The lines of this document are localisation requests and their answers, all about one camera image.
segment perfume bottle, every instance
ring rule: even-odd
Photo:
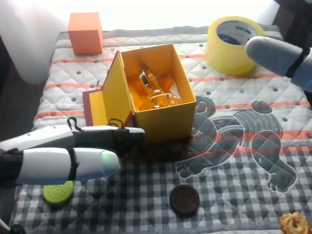
[[[148,94],[147,99],[139,107],[139,111],[183,103],[180,97],[162,90],[156,76],[148,67],[143,67],[141,74],[139,74],[139,78],[144,84],[145,91]]]

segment checkered fabric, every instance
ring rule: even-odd
[[[207,27],[106,35],[104,53],[85,59],[60,34],[35,129],[68,116],[85,125],[81,93],[104,82],[116,50],[175,43],[197,99],[194,138],[134,149],[115,175],[74,182],[60,208],[44,201],[42,186],[17,187],[10,225],[28,234],[278,234],[283,214],[300,212],[312,222],[312,112],[301,89],[261,67],[251,77],[214,71],[202,56]],[[199,193],[190,218],[170,207],[180,184]]]

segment tape roll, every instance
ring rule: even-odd
[[[245,53],[245,45],[254,36],[263,35],[259,24],[244,17],[222,17],[209,26],[206,62],[215,70],[237,75],[253,69],[255,63]]]

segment dark brown cookie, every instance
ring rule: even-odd
[[[198,192],[191,186],[182,184],[176,186],[170,193],[170,206],[179,217],[190,217],[199,208]]]

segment green round object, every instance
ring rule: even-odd
[[[74,193],[74,184],[67,181],[65,184],[45,185],[43,196],[47,202],[53,205],[62,205],[68,201]]]

